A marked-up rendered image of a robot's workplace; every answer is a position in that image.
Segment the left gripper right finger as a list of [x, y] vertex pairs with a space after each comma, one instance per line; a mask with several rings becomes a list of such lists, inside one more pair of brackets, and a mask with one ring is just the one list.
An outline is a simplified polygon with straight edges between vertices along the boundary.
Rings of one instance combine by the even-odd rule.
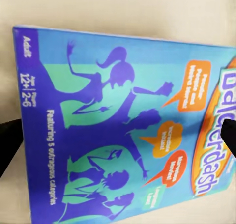
[[236, 121], [226, 118], [220, 136], [236, 158]]

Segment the board game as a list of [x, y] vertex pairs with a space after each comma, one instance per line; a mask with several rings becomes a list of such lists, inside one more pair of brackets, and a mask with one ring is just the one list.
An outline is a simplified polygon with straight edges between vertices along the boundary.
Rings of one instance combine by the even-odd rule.
[[31, 224], [111, 224], [229, 188], [236, 45], [12, 30]]

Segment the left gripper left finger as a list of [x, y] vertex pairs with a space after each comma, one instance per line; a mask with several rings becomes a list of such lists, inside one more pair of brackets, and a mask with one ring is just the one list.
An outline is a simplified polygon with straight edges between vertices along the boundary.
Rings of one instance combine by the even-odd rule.
[[0, 124], [0, 177], [23, 142], [22, 120]]

